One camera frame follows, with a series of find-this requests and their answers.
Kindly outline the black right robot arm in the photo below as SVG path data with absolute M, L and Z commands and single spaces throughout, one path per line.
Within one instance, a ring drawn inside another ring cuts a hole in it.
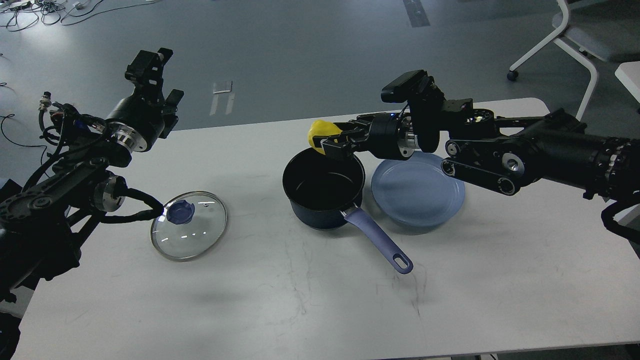
M 334 160 L 369 152 L 385 160 L 434 153 L 448 133 L 441 170 L 505 196 L 545 179 L 613 203 L 601 212 L 606 230 L 639 243 L 639 231 L 615 220 L 639 204 L 639 140 L 587 134 L 586 124 L 559 109 L 540 117 L 494 116 L 471 99 L 407 100 L 408 112 L 375 112 L 334 123 L 317 120 L 307 134 L 313 150 Z

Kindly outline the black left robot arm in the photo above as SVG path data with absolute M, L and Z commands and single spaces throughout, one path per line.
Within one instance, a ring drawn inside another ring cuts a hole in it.
M 1 189 L 1 301 L 18 301 L 16 289 L 36 289 L 80 265 L 82 246 L 99 224 L 147 221 L 163 213 L 151 194 L 128 187 L 109 170 L 127 167 L 134 152 L 150 151 L 178 123 L 185 95 L 163 95 L 163 69 L 173 50 L 139 51 L 125 71 L 134 91 L 106 118 L 71 104 L 39 101 L 38 124 L 54 152 L 22 189 L 7 180 Z

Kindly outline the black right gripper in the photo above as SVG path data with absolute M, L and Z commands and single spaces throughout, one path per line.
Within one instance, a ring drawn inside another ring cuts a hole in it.
M 361 114 L 358 120 L 329 121 L 331 133 L 320 139 L 326 157 L 336 161 L 369 152 L 383 160 L 406 161 L 419 149 L 408 116 L 399 112 Z

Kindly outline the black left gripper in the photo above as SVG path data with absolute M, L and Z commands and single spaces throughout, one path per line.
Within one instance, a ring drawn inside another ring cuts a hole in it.
M 166 139 L 179 121 L 178 104 L 185 92 L 172 89 L 165 101 L 162 95 L 163 69 L 173 56 L 170 48 L 156 52 L 141 50 L 126 67 L 125 79 L 134 85 L 106 118 L 112 139 L 128 152 L 147 152 L 157 139 Z

